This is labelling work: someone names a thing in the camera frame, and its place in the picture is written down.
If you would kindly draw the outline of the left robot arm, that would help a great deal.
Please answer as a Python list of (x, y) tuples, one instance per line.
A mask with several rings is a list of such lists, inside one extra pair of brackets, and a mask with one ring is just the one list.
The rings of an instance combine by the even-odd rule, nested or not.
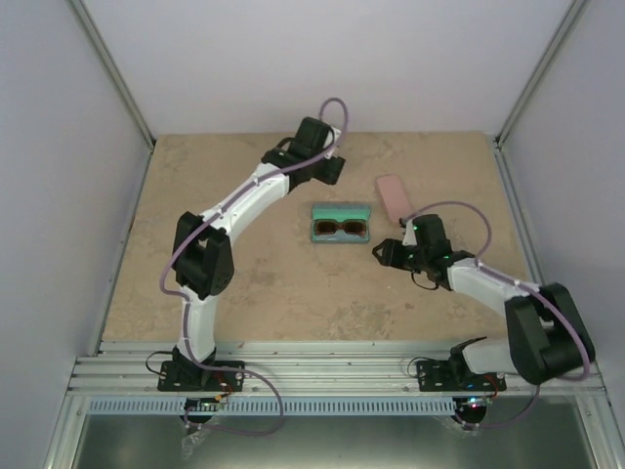
[(203, 390), (213, 381), (215, 317), (219, 296), (234, 275), (232, 249), (242, 232), (274, 202), (316, 179), (337, 183), (345, 159), (336, 148), (345, 136), (318, 118), (302, 120), (296, 135), (268, 150), (253, 173), (225, 200), (178, 221), (172, 269), (182, 297), (179, 341), (164, 367), (174, 387)]

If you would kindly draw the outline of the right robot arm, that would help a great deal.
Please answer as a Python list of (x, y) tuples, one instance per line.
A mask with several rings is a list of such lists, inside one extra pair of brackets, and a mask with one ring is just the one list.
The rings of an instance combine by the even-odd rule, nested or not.
[(436, 214), (409, 220), (403, 239), (387, 238), (372, 250), (385, 267), (423, 274), (436, 289), (466, 295), (506, 323), (504, 339), (478, 337), (454, 346), (448, 378), (470, 390), (487, 373), (513, 373), (532, 385), (555, 378), (584, 379), (596, 351), (569, 290), (560, 283), (524, 282), (455, 250)]

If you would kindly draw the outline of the brown rectangular sunglasses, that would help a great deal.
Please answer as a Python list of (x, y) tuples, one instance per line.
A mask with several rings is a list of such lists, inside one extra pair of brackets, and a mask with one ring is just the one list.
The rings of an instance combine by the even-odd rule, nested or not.
[(365, 238), (367, 236), (367, 225), (363, 220), (316, 220), (313, 224), (315, 235), (335, 235), (342, 232), (345, 235)]

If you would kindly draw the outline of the pink glasses case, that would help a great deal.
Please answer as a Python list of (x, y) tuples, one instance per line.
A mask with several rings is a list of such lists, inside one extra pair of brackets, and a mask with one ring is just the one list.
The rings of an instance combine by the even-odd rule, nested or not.
[(403, 226), (413, 209), (400, 176), (380, 176), (375, 180), (375, 187), (389, 220), (394, 225)]

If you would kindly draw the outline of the blue-grey glasses case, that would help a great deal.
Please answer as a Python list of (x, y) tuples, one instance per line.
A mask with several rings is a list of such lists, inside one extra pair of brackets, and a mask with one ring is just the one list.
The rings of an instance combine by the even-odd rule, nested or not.
[(312, 205), (311, 241), (318, 244), (366, 244), (370, 240), (371, 206), (360, 202)]

